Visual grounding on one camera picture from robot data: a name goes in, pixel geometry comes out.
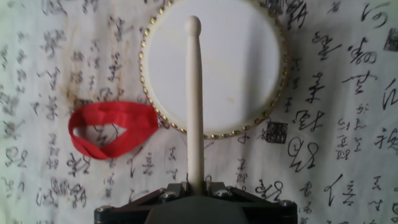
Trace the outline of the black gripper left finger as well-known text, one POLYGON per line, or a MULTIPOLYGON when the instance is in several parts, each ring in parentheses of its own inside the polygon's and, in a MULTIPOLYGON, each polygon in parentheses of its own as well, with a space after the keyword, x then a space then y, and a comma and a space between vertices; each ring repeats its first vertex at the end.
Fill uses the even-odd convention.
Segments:
POLYGON ((153 208, 187 195, 187 183, 169 184, 122 207, 103 205, 94 210, 94 224, 144 224, 153 208))

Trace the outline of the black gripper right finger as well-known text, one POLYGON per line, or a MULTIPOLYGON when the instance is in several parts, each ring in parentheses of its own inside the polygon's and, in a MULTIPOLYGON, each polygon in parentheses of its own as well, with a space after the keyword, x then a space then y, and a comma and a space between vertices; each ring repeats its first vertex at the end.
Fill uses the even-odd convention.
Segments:
POLYGON ((227 212, 244 218, 247 223, 297 224, 297 204, 290 200, 270 202, 238 189, 225 186, 223 182, 207 182, 206 194, 232 205, 238 211, 227 208, 227 212))

